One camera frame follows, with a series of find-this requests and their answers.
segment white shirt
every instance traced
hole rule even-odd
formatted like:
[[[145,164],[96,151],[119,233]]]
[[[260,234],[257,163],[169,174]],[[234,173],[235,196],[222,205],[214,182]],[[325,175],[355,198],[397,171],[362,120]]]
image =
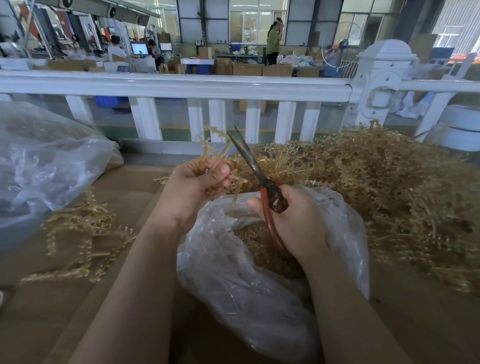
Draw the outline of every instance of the white shirt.
[[[115,54],[116,56],[122,57],[122,58],[127,58],[127,53],[123,49],[117,46],[109,45],[108,46],[108,58],[112,61],[112,54]]]

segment woman in green shirt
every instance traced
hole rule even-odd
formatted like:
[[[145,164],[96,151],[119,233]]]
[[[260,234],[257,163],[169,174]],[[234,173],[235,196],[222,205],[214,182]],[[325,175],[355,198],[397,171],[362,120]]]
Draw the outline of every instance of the woman in green shirt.
[[[282,40],[282,23],[273,22],[267,35],[267,57],[265,65],[276,64],[276,58],[280,52],[280,40]]]

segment white monitor screen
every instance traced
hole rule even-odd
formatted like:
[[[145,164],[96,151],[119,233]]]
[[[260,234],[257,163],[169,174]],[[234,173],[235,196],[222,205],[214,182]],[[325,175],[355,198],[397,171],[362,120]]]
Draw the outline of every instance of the white monitor screen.
[[[137,56],[146,56],[148,55],[147,45],[145,43],[132,43],[133,54]]]
[[[161,50],[172,50],[172,44],[171,43],[160,43],[160,49]]]

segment white railing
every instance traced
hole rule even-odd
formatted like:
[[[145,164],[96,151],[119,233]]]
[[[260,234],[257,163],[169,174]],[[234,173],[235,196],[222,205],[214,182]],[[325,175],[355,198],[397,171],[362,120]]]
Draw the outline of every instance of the white railing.
[[[322,102],[348,103],[341,126],[355,126],[370,125],[372,119],[383,124],[398,91],[433,91],[439,93],[436,96],[480,93],[480,82],[460,81],[450,75],[451,78],[441,81],[402,80],[415,58],[406,43],[390,39],[373,44],[359,55],[358,68],[351,79],[0,71],[0,99],[12,100],[11,95],[16,94],[65,95],[73,117],[96,127],[86,97],[127,96],[139,138],[157,141],[162,140],[162,112],[157,110],[156,97],[188,100],[192,141],[204,132],[200,99],[209,100],[210,124],[222,131],[227,127],[225,100],[247,99],[245,135],[249,143],[258,143],[260,101],[278,100],[275,141],[283,144],[292,135],[297,101],[307,102],[300,139],[311,141]],[[440,97],[432,102],[415,135],[438,121],[449,98]],[[212,142],[224,140],[212,136]],[[175,148],[171,147],[172,142],[164,143],[164,153],[188,154],[187,150],[198,150],[189,146],[190,142],[177,142],[181,146]]]

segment green shirt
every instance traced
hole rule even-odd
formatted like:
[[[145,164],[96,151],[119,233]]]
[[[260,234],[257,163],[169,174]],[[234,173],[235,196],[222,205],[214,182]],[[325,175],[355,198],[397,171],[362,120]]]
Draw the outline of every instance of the green shirt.
[[[280,52],[280,34],[275,29],[272,29],[267,38],[267,54]]]

